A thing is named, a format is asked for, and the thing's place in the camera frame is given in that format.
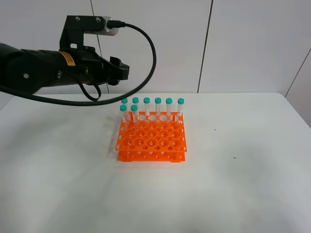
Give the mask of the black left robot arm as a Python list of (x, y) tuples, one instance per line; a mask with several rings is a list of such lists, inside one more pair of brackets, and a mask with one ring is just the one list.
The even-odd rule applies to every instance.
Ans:
[(93, 47), (50, 51), (0, 46), (0, 84), (29, 94), (43, 87), (79, 83), (117, 85), (127, 80), (128, 75), (128, 65), (116, 57), (102, 58)]

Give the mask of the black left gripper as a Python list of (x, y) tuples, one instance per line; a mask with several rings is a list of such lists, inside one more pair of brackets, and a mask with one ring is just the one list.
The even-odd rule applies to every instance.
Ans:
[(117, 57), (103, 59), (94, 47), (85, 46), (83, 50), (73, 49), (77, 66), (78, 80), (87, 85), (118, 85), (119, 81), (127, 80), (130, 67)]

